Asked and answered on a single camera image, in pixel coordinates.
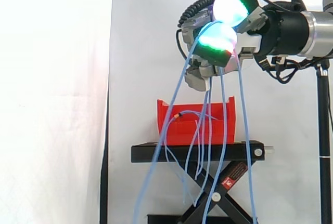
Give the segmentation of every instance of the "black base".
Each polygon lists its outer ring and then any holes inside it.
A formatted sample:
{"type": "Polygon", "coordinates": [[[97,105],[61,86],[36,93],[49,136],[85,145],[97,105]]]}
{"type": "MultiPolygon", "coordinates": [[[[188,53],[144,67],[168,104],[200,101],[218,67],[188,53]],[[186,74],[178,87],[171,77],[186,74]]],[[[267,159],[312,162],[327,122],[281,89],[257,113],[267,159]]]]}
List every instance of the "black base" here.
{"type": "MultiPolygon", "coordinates": [[[[177,215],[148,215],[148,224],[177,224],[181,216],[177,215]]],[[[207,217],[206,224],[235,224],[229,217],[207,217]]]]}
{"type": "MultiPolygon", "coordinates": [[[[219,200],[211,201],[209,205],[209,211],[215,206],[218,206],[223,210],[227,218],[223,217],[208,217],[207,224],[222,223],[222,224],[252,224],[251,216],[246,213],[246,211],[228,194],[229,190],[237,183],[237,181],[247,172],[248,166],[246,163],[246,144],[236,143],[228,144],[227,154],[225,156],[225,161],[230,161],[230,163],[220,172],[218,175],[217,185],[214,189],[219,200]]],[[[155,150],[155,143],[146,143],[139,146],[132,147],[132,163],[146,163],[150,162],[155,150]]],[[[188,152],[188,146],[180,147],[169,147],[175,156],[177,157],[182,169],[185,169],[185,160],[188,152]]],[[[265,160],[265,148],[264,144],[251,141],[250,148],[252,153],[252,163],[253,165],[256,161],[265,160]],[[261,154],[255,152],[255,150],[260,149],[261,154]]],[[[221,145],[212,145],[212,162],[217,162],[221,155],[221,145]]],[[[160,153],[158,162],[165,162],[164,148],[160,153]]],[[[191,177],[199,187],[202,187],[206,177],[206,171],[203,169],[196,179],[197,170],[197,151],[193,150],[188,163],[188,175],[191,177]]],[[[198,204],[196,207],[191,206],[182,216],[167,216],[167,215],[148,215],[148,224],[200,224],[202,222],[202,217],[206,203],[208,201],[208,196],[210,190],[213,186],[214,178],[210,175],[208,176],[207,184],[204,187],[204,191],[200,196],[198,204]]]]}

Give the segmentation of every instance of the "coiled black cable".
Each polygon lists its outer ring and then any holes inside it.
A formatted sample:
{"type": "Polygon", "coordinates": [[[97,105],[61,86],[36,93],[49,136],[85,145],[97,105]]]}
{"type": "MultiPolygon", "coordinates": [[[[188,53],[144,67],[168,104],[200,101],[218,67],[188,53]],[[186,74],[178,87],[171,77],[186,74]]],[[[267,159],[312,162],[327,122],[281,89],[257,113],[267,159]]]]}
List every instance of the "coiled black cable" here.
{"type": "Polygon", "coordinates": [[[196,15],[198,12],[204,8],[212,5],[215,0],[197,0],[192,5],[190,5],[182,14],[178,21],[178,27],[181,28],[186,20],[196,15]]]}

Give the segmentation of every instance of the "white backdrop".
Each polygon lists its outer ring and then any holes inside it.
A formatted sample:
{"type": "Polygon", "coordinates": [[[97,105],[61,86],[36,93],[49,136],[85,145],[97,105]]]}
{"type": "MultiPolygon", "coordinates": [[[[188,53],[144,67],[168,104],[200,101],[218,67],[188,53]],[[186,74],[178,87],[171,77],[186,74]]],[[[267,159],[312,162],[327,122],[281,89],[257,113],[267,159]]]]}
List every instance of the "white backdrop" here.
{"type": "Polygon", "coordinates": [[[111,0],[0,8],[0,223],[97,224],[111,0]]]}
{"type": "MultiPolygon", "coordinates": [[[[175,30],[181,13],[196,0],[113,0],[111,25],[111,111],[109,223],[130,224],[149,164],[131,164],[131,146],[158,140],[156,100],[170,101],[183,67],[175,30]]],[[[322,0],[305,0],[321,9],[322,0]]],[[[253,168],[260,223],[319,223],[316,76],[299,72],[288,85],[271,79],[254,63],[244,64],[250,138],[275,147],[253,168]]],[[[244,140],[238,77],[225,76],[228,96],[236,97],[237,140],[244,140]]],[[[214,101],[221,100],[215,80],[214,101]]],[[[185,84],[177,103],[202,102],[185,84]]],[[[231,195],[250,212],[247,177],[231,195]]],[[[193,192],[199,189],[191,184],[193,192]]],[[[141,207],[147,214],[182,214],[182,186],[166,164],[157,166],[141,207]]],[[[214,214],[222,214],[216,209],[214,214]]]]}

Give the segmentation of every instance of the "red container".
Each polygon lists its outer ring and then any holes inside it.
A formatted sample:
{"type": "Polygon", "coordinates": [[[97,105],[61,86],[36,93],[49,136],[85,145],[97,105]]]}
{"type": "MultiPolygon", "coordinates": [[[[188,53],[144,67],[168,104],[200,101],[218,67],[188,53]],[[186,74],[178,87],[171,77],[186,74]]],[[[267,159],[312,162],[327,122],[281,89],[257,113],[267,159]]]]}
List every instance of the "red container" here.
{"type": "MultiPolygon", "coordinates": [[[[212,116],[217,120],[212,119],[212,144],[223,143],[223,106],[222,103],[212,103],[212,116]]],[[[162,132],[163,122],[167,114],[169,105],[162,100],[157,101],[157,120],[159,132],[162,132]]],[[[174,105],[171,117],[184,110],[191,110],[201,112],[202,104],[181,104],[174,105]]],[[[173,123],[170,124],[167,133],[167,144],[170,146],[188,146],[192,142],[193,135],[196,131],[196,121],[199,117],[194,114],[184,114],[178,117],[173,123]]],[[[235,98],[230,97],[227,102],[227,143],[235,142],[235,129],[236,129],[236,109],[235,98]]],[[[206,117],[204,143],[209,143],[209,120],[206,117]]]]}

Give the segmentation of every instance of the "light blue cable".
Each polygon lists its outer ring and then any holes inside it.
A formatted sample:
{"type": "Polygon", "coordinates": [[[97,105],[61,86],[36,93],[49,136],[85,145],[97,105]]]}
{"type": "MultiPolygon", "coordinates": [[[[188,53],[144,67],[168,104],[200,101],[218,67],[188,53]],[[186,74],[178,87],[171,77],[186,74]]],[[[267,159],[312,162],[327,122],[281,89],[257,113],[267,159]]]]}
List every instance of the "light blue cable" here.
{"type": "Polygon", "coordinates": [[[198,179],[198,176],[200,175],[202,169],[203,169],[203,160],[204,160],[204,132],[205,132],[205,123],[206,123],[206,118],[204,117],[203,118],[203,121],[202,121],[202,131],[201,131],[201,160],[200,160],[200,157],[198,156],[198,163],[197,163],[197,171],[196,171],[196,176],[195,176],[195,180],[198,179]]]}
{"type": "Polygon", "coordinates": [[[242,78],[241,67],[240,67],[240,64],[239,64],[237,51],[234,51],[234,54],[235,54],[236,60],[237,60],[241,105],[242,105],[243,115],[244,115],[246,157],[247,157],[247,163],[248,163],[249,190],[250,190],[252,217],[253,217],[253,224],[257,224],[257,215],[255,213],[254,193],[253,193],[253,185],[252,185],[252,164],[251,164],[252,160],[251,160],[251,148],[250,148],[250,138],[249,138],[249,126],[248,126],[248,117],[247,117],[247,114],[246,114],[245,96],[244,96],[244,88],[243,88],[243,78],[242,78]]]}
{"type": "Polygon", "coordinates": [[[224,156],[225,156],[225,150],[226,150],[226,144],[227,144],[227,105],[226,105],[226,100],[225,100],[225,90],[224,90],[224,81],[223,81],[223,71],[221,67],[219,67],[219,73],[220,73],[220,78],[221,78],[221,89],[222,89],[222,104],[223,104],[223,145],[222,145],[222,152],[221,152],[221,157],[220,157],[220,162],[219,166],[216,171],[216,175],[213,181],[212,188],[209,192],[209,196],[206,202],[206,206],[204,208],[203,212],[203,218],[202,218],[202,224],[206,224],[206,219],[208,215],[208,210],[209,210],[209,205],[212,200],[212,195],[214,193],[214,190],[217,185],[217,180],[219,178],[219,175],[221,173],[223,161],[224,161],[224,156]]]}
{"type": "MultiPolygon", "coordinates": [[[[212,115],[212,85],[213,85],[213,79],[210,78],[209,79],[209,83],[210,83],[210,90],[209,90],[209,94],[208,94],[208,115],[211,116],[212,115]]],[[[207,181],[208,181],[208,177],[209,177],[209,170],[210,170],[210,163],[211,163],[211,144],[212,144],[212,118],[209,118],[209,142],[208,142],[208,162],[207,162],[207,171],[206,171],[206,175],[204,177],[204,181],[202,184],[202,187],[200,189],[200,192],[198,194],[198,197],[196,198],[195,204],[194,206],[196,206],[198,204],[199,198],[202,195],[204,188],[206,187],[207,181]]]]}
{"type": "MultiPolygon", "coordinates": [[[[188,114],[188,113],[192,113],[192,114],[196,115],[197,117],[200,117],[200,114],[201,114],[200,112],[197,112],[197,111],[190,111],[190,110],[181,111],[179,114],[184,115],[184,114],[188,114]]],[[[215,117],[212,117],[211,114],[210,114],[210,115],[207,115],[207,114],[206,114],[205,116],[207,116],[207,117],[209,118],[210,124],[211,124],[211,122],[212,122],[212,119],[217,120],[215,117]]],[[[170,159],[169,159],[169,156],[168,156],[168,153],[169,153],[169,154],[171,154],[173,160],[176,162],[176,164],[178,165],[178,167],[179,167],[179,168],[182,168],[182,167],[180,166],[180,164],[179,164],[178,159],[176,158],[176,156],[173,154],[173,152],[172,152],[172,151],[170,150],[170,148],[168,147],[168,143],[167,143],[167,141],[166,141],[166,140],[167,140],[168,129],[169,129],[170,125],[173,123],[173,121],[175,121],[176,119],[177,119],[177,118],[173,117],[173,118],[168,122],[168,125],[167,125],[167,127],[166,127],[166,129],[167,129],[167,131],[166,131],[166,136],[165,136],[164,139],[163,139],[163,140],[164,140],[164,153],[165,153],[166,161],[167,161],[168,163],[170,162],[170,159]]],[[[187,193],[187,194],[190,196],[193,205],[196,205],[196,203],[198,202],[198,199],[199,199],[200,195],[202,194],[202,192],[200,192],[200,194],[198,195],[196,201],[194,201],[194,198],[193,198],[192,194],[190,193],[190,191],[189,191],[189,189],[188,189],[188,186],[187,186],[187,183],[184,181],[184,178],[181,177],[181,176],[179,175],[179,173],[177,173],[176,171],[174,171],[174,172],[175,172],[176,176],[178,177],[178,179],[183,183],[183,187],[185,188],[185,193],[187,193]]]]}
{"type": "MultiPolygon", "coordinates": [[[[172,122],[175,121],[175,120],[176,120],[176,118],[173,117],[173,118],[168,122],[168,125],[167,125],[167,128],[166,128],[166,129],[169,129],[170,124],[172,124],[172,122]]],[[[169,160],[169,156],[168,156],[168,153],[170,153],[171,156],[172,156],[172,158],[173,158],[173,160],[174,160],[174,161],[176,162],[176,164],[181,168],[181,165],[179,164],[178,159],[177,159],[176,156],[173,154],[173,152],[169,149],[166,140],[167,140],[167,136],[164,137],[164,152],[165,152],[165,158],[166,158],[167,163],[169,164],[169,162],[170,162],[170,160],[169,160]]],[[[179,173],[177,173],[176,171],[174,171],[174,172],[175,172],[176,176],[178,177],[178,179],[179,179],[182,183],[184,183],[184,181],[183,181],[183,177],[182,177],[179,173]]],[[[187,185],[184,185],[184,188],[185,188],[186,193],[190,196],[192,202],[194,202],[194,198],[193,198],[192,194],[190,193],[190,191],[189,191],[187,185]]]]}
{"type": "MultiPolygon", "coordinates": [[[[192,138],[192,142],[188,148],[188,152],[187,152],[187,156],[186,156],[186,161],[185,161],[185,171],[184,171],[184,177],[183,177],[183,180],[184,180],[184,183],[187,183],[187,171],[188,171],[188,163],[189,163],[189,158],[190,158],[190,155],[191,155],[191,152],[192,152],[192,148],[193,148],[193,145],[194,145],[194,142],[197,138],[197,135],[199,134],[199,129],[200,129],[200,125],[202,123],[202,120],[205,118],[205,115],[206,115],[206,107],[207,107],[207,99],[208,99],[208,91],[206,91],[205,95],[204,95],[204,101],[203,101],[203,106],[202,106],[202,110],[201,110],[201,114],[200,114],[200,118],[199,118],[199,123],[197,124],[197,128],[196,128],[196,131],[194,133],[194,136],[192,138]]],[[[185,204],[185,188],[183,190],[183,203],[185,204]]]]}
{"type": "Polygon", "coordinates": [[[198,171],[199,171],[199,169],[200,169],[200,164],[201,164],[201,141],[200,141],[200,132],[199,132],[199,135],[198,135],[198,144],[197,144],[197,146],[198,146],[198,162],[197,162],[197,170],[196,170],[196,176],[195,176],[195,178],[194,178],[194,180],[196,181],[197,179],[198,179],[198,171]]]}
{"type": "MultiPolygon", "coordinates": [[[[208,95],[209,107],[211,107],[212,84],[213,84],[213,78],[210,78],[209,79],[210,89],[209,89],[209,95],[208,95]]],[[[202,169],[203,169],[203,162],[204,162],[204,142],[202,142],[202,149],[203,149],[203,154],[201,156],[201,167],[200,167],[200,169],[198,171],[198,174],[196,176],[198,176],[202,172],[202,169]]]]}
{"type": "Polygon", "coordinates": [[[149,168],[149,172],[147,173],[145,179],[144,179],[144,183],[143,183],[143,186],[140,190],[140,193],[139,193],[139,196],[137,198],[137,201],[135,203],[135,207],[134,207],[134,215],[133,215],[133,224],[137,224],[137,221],[138,221],[138,217],[139,217],[139,211],[140,211],[140,206],[141,206],[141,203],[142,203],[142,200],[145,196],[145,193],[147,191],[147,188],[148,188],[148,185],[149,185],[149,182],[151,180],[151,177],[152,177],[152,174],[155,170],[155,167],[156,167],[156,162],[158,160],[158,157],[160,155],[160,152],[161,152],[161,146],[162,146],[162,142],[163,142],[163,136],[165,135],[165,132],[167,130],[167,124],[168,124],[168,121],[170,119],[170,116],[171,116],[171,111],[172,111],[172,108],[173,108],[173,105],[174,105],[174,102],[175,102],[175,99],[177,97],[177,94],[178,94],[178,91],[179,91],[179,88],[182,84],[182,81],[183,81],[183,78],[184,78],[184,75],[186,73],[186,69],[188,67],[188,64],[189,64],[189,61],[190,61],[190,58],[192,57],[193,55],[193,52],[194,52],[194,49],[195,47],[197,46],[198,44],[198,41],[199,41],[199,37],[209,28],[211,27],[212,25],[216,24],[216,23],[222,23],[221,21],[214,21],[214,22],[211,22],[209,24],[207,24],[205,27],[202,28],[202,31],[198,34],[198,36],[196,37],[196,39],[194,40],[194,43],[191,47],[191,50],[189,51],[188,53],[188,56],[186,58],[186,61],[185,61],[185,64],[184,64],[184,67],[183,67],[183,70],[182,70],[182,73],[181,73],[181,76],[180,76],[180,79],[178,80],[178,83],[177,83],[177,86],[176,86],[176,89],[175,89],[175,92],[172,96],[172,99],[171,99],[171,102],[170,102],[170,105],[168,107],[168,110],[166,112],[166,115],[165,115],[165,118],[164,118],[164,124],[163,124],[163,128],[162,128],[162,135],[159,139],[159,142],[155,148],[155,151],[154,151],[154,154],[153,154],[153,157],[152,157],[152,161],[151,161],[151,166],[149,168]]]}

